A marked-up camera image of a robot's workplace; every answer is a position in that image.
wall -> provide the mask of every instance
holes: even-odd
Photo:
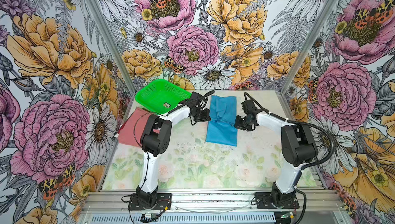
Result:
[[[0,10],[0,219],[76,223],[129,92],[83,0]]]
[[[340,0],[309,52],[310,78],[285,92],[295,119],[334,136],[321,170],[355,223],[395,223],[394,5]],[[313,135],[321,159],[328,139]]]
[[[279,88],[325,1],[98,0],[134,83],[185,89]]]

table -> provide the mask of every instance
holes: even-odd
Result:
[[[241,103],[244,92],[249,93],[272,113],[285,117],[275,91],[218,90],[214,95],[237,98],[237,114],[244,116]],[[134,102],[129,116],[136,107]],[[238,130],[237,146],[205,141],[207,122],[190,124],[188,118],[173,126],[171,140],[162,154],[158,184],[160,189],[245,189],[271,187],[281,173],[286,161],[281,153],[280,136],[259,126],[253,132]],[[109,164],[103,190],[135,190],[143,173],[143,151],[140,147],[118,144]],[[306,169],[299,180],[299,187],[316,187]]]

red cloth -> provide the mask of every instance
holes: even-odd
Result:
[[[145,113],[149,113],[149,112],[141,108],[136,108],[136,110],[131,114],[128,120],[119,129],[118,142],[126,145],[140,147],[137,141],[134,139],[133,129],[137,119],[139,119]],[[153,113],[146,114],[143,117],[141,117],[136,125],[135,135],[139,143],[140,143],[141,135],[143,134],[145,125],[147,123],[148,117],[150,117],[151,114]]]

green plastic basket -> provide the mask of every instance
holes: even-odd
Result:
[[[137,92],[136,101],[151,112],[164,114],[190,97],[188,91],[165,79],[157,79]]]

blue cloth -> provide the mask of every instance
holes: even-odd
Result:
[[[236,97],[211,96],[210,118],[206,141],[236,146]]]

